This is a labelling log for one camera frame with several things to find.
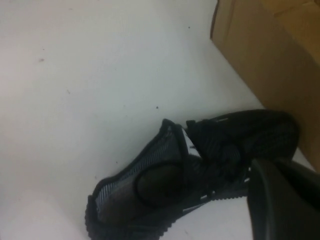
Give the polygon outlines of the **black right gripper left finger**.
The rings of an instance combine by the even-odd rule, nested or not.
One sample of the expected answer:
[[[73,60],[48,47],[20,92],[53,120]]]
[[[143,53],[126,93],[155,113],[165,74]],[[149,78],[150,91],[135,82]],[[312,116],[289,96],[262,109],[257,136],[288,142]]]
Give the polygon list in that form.
[[[255,159],[251,165],[247,204],[255,240],[318,240],[320,197],[280,195],[276,162]]]

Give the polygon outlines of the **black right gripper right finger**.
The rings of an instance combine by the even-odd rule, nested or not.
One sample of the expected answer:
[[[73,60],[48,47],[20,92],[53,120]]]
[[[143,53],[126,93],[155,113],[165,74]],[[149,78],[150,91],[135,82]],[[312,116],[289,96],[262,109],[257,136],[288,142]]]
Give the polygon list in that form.
[[[281,196],[292,196],[294,192],[301,197],[320,196],[320,174],[295,161],[276,161],[280,181],[275,192]]]

